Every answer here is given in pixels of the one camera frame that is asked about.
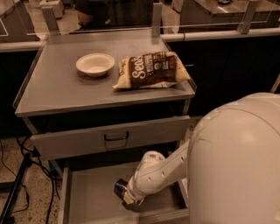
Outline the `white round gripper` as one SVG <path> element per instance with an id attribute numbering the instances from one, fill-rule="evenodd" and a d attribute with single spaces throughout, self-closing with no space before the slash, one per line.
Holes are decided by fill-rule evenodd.
<path id="1" fill-rule="evenodd" d="M 146 195 L 138 189 L 137 183 L 132 178 L 127 184 L 127 192 L 123 195 L 123 206 L 128 210 L 135 210 L 143 203 Z"/>

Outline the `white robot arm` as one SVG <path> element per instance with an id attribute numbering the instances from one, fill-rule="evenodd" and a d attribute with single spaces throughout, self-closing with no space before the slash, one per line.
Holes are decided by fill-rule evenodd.
<path id="1" fill-rule="evenodd" d="M 191 224 L 280 224 L 280 95 L 220 106 L 169 157 L 147 152 L 124 200 L 141 201 L 181 179 Z"/>

